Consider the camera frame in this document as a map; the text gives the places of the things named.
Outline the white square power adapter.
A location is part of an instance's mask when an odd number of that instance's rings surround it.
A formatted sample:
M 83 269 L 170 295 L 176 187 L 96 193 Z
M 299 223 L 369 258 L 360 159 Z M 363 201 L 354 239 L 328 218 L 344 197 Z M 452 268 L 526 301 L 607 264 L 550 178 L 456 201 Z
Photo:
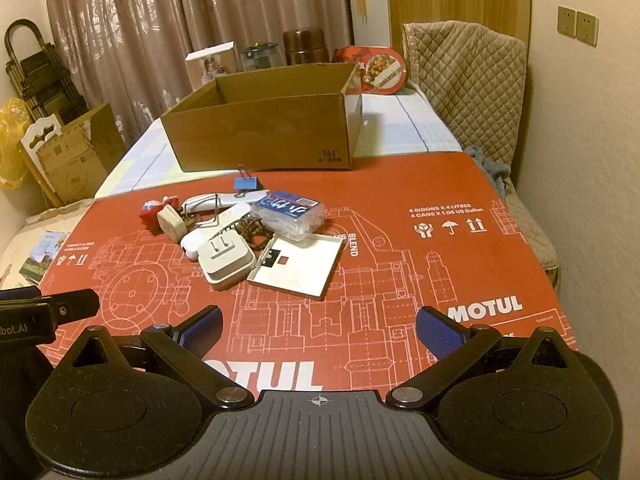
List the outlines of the white square power adapter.
M 215 290 L 225 290 L 245 280 L 256 261 L 247 241 L 236 231 L 215 236 L 198 248 L 198 264 Z

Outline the white oblong charger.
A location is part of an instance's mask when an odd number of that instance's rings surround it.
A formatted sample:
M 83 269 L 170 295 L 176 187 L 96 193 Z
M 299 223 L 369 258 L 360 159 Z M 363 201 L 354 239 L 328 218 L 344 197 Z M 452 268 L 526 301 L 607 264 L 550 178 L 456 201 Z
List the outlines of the white oblong charger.
M 249 213 L 249 204 L 236 204 L 221 211 L 214 220 L 197 226 L 180 240 L 180 247 L 186 258 L 191 261 L 198 260 L 198 250 L 203 244 Z

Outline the cream three-pin plug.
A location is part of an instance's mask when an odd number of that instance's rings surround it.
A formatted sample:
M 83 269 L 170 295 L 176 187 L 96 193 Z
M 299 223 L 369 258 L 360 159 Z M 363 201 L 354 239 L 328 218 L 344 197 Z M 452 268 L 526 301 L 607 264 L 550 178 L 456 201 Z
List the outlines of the cream three-pin plug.
M 171 205 L 165 205 L 164 208 L 156 214 L 156 218 L 160 229 L 174 243 L 179 243 L 188 232 L 186 222 L 184 222 L 180 214 L 178 214 Z

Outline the metal wire rack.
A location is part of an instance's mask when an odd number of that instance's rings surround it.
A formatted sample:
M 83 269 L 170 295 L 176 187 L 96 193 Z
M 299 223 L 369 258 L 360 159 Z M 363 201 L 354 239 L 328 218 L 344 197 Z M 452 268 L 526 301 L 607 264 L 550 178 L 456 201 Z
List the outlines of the metal wire rack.
M 216 226 L 219 214 L 224 210 L 225 209 L 217 209 L 215 211 L 197 212 L 196 214 L 185 214 L 181 208 L 184 220 L 186 220 L 188 226 L 208 226 L 209 224 Z

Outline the leopard pattern hair clip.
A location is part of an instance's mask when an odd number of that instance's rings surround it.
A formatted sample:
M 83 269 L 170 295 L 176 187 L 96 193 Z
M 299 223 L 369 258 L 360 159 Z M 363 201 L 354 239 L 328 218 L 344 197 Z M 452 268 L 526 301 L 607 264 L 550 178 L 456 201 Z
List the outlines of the leopard pattern hair clip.
M 244 238 L 254 252 L 261 252 L 273 238 L 273 232 L 262 224 L 262 220 L 250 214 L 236 222 L 235 231 Z

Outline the red Doraemon figurine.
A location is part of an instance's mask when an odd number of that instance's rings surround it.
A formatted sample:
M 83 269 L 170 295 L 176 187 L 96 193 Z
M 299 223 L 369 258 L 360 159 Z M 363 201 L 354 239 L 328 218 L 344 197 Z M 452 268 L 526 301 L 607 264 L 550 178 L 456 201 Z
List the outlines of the red Doraemon figurine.
M 163 210 L 165 206 L 171 206 L 177 209 L 179 200 L 177 196 L 165 196 L 162 200 L 147 200 L 141 207 L 139 218 L 142 224 L 151 232 L 158 232 L 160 224 L 157 220 L 157 214 Z

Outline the white square panel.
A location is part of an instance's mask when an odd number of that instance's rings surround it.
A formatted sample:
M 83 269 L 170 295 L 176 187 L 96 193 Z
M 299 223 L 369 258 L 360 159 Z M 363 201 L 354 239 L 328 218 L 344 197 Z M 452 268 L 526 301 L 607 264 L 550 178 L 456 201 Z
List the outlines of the white square panel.
M 343 246 L 341 237 L 311 234 L 296 242 L 275 235 L 247 281 L 291 294 L 321 299 Z

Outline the clear blue-label floss pick box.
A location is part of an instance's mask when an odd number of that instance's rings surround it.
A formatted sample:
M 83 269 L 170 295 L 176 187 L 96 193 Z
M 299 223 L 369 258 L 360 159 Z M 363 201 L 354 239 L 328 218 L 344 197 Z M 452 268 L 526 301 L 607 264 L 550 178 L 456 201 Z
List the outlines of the clear blue-label floss pick box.
M 326 206 L 313 198 L 273 191 L 250 206 L 252 215 L 273 233 L 304 240 L 326 221 Z

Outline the blue binder clip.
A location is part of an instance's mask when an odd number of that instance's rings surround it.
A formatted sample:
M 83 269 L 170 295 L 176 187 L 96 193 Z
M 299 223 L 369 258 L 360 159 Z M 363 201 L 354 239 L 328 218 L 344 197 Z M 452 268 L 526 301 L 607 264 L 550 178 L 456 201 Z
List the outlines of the blue binder clip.
M 252 176 L 243 167 L 238 168 L 238 175 L 233 179 L 235 197 L 243 197 L 250 192 L 262 191 L 264 186 L 258 177 Z

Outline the long white remote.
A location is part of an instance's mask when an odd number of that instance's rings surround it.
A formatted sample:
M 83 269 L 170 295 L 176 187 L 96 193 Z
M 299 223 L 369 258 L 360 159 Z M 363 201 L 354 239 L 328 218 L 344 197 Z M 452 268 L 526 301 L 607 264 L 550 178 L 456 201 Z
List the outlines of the long white remote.
M 208 193 L 187 198 L 181 205 L 185 214 L 228 209 L 236 204 L 254 204 L 269 194 L 268 190 L 237 193 Z

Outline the grey cloth beside bed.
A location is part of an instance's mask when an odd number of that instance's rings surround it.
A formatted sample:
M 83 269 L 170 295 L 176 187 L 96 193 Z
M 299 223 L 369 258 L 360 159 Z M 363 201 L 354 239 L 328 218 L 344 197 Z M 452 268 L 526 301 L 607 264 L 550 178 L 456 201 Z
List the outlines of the grey cloth beside bed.
M 477 145 L 467 146 L 464 152 L 473 159 L 473 162 L 480 168 L 480 171 L 494 187 L 500 198 L 505 200 L 506 180 L 510 177 L 510 167 L 502 162 L 494 162 L 488 158 L 484 154 L 483 149 Z

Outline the black folding hand trolley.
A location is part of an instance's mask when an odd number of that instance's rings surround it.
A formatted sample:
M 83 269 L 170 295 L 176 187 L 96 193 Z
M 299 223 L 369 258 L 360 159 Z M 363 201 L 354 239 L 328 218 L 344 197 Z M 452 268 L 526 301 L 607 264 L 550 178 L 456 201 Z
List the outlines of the black folding hand trolley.
M 12 38 L 21 27 L 32 32 L 40 50 L 20 60 L 14 51 Z M 88 113 L 88 103 L 72 81 L 58 48 L 43 40 L 34 22 L 27 18 L 14 21 L 4 35 L 4 46 L 9 55 L 6 73 L 34 122 L 55 115 L 62 125 L 66 125 Z

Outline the brown thermos container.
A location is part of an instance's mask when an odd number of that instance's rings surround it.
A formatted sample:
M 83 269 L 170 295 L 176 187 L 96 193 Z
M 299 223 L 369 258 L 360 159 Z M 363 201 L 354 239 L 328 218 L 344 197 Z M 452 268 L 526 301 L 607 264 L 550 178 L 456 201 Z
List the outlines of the brown thermos container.
M 282 39 L 288 65 L 327 63 L 330 60 L 321 27 L 286 30 Z

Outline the wall socket plate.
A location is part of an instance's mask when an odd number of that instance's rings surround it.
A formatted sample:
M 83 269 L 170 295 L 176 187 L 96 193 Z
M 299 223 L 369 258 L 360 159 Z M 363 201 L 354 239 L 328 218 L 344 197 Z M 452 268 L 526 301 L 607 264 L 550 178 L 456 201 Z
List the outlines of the wall socket plate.
M 558 19 L 556 29 L 558 33 L 570 38 L 576 37 L 577 12 L 566 6 L 558 6 Z
M 599 38 L 599 19 L 594 15 L 578 11 L 576 20 L 576 39 L 590 47 L 595 47 Z

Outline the wall socket plate right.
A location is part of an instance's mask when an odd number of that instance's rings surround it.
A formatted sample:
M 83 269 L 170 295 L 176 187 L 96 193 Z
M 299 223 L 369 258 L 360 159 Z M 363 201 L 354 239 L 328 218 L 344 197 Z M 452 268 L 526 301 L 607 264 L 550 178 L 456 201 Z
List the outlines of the wall socket plate right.
M 599 19 L 594 15 L 578 11 L 576 20 L 576 39 L 590 47 L 595 47 L 599 38 Z

